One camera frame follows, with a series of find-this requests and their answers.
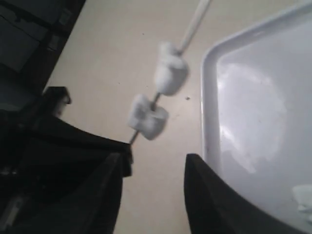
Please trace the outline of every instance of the marshmallow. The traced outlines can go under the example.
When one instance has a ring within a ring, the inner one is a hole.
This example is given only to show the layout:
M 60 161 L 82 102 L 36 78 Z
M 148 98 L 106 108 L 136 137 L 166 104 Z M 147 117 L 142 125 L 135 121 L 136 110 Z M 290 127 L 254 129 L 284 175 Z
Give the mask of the marshmallow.
M 139 131 L 146 139 L 155 139 L 165 128 L 168 112 L 162 107 L 151 110 L 151 102 L 143 94 L 137 95 L 132 103 L 128 125 Z
M 179 56 L 179 51 L 170 42 L 161 43 L 155 73 L 157 92 L 166 96 L 176 94 L 185 83 L 188 73 L 188 65 Z

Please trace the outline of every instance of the table surface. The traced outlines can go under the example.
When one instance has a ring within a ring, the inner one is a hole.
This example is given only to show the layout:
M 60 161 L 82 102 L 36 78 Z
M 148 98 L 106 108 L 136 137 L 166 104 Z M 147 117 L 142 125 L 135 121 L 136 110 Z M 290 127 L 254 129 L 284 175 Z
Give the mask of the table surface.
M 73 103 L 62 119 L 103 137 L 127 142 L 127 115 L 138 93 L 152 98 L 160 41 L 179 44 L 199 1 L 89 0 L 48 86 L 68 87 Z M 299 0 L 214 0 L 189 50 L 191 75 L 174 97 L 159 104 L 170 114 L 154 141 L 133 146 L 134 174 L 124 180 L 116 234 L 190 233 L 184 206 L 187 153 L 201 154 L 200 65 L 219 40 Z

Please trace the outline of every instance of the white marshmallow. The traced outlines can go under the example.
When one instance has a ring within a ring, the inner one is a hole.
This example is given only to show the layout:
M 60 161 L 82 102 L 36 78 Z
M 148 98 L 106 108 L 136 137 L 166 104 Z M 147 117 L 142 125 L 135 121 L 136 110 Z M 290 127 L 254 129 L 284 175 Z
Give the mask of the white marshmallow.
M 162 107 L 151 110 L 151 102 L 143 94 L 135 97 L 130 114 L 128 125 L 139 131 L 146 139 L 155 139 L 165 128 L 168 112 Z
M 170 42 L 160 44 L 155 85 L 157 92 L 166 96 L 176 94 L 189 73 L 186 61 L 178 54 L 179 51 Z

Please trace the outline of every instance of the white tray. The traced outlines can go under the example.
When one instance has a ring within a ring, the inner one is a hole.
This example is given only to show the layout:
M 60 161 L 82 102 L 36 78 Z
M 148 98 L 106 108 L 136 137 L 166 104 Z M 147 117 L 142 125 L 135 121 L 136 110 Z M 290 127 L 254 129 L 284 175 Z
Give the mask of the white tray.
M 205 161 L 252 204 L 312 233 L 292 196 L 312 184 L 312 3 L 209 50 L 201 91 Z

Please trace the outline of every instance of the beige countertop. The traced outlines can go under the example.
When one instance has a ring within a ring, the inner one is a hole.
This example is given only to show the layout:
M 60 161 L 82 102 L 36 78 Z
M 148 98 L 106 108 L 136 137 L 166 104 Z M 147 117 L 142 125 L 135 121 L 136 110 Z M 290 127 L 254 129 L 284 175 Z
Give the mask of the beige countertop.
M 179 44 L 199 0 L 87 0 L 48 85 L 67 86 L 62 119 L 103 137 L 128 141 L 133 97 L 155 93 L 158 43 Z M 187 153 L 201 153 L 200 63 L 216 42 L 299 0 L 214 0 L 189 50 L 191 75 L 174 97 L 164 133 L 133 146 L 134 174 L 124 180 L 116 234 L 188 234 L 183 176 Z

